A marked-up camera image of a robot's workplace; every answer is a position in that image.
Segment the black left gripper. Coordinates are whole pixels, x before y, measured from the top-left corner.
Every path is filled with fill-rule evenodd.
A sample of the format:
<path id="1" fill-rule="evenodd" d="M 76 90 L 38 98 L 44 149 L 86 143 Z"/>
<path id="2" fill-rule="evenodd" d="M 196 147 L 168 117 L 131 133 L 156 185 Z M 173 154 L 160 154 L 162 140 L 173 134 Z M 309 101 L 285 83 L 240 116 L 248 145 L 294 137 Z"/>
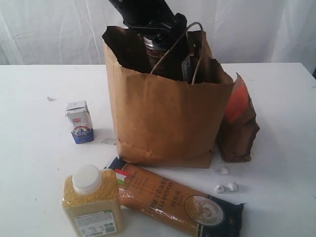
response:
<path id="1" fill-rule="evenodd" d="M 158 47 L 171 47 L 172 79 L 192 83 L 190 45 L 185 31 L 187 19 L 174 14 L 164 0 L 110 0 L 123 24 Z"/>

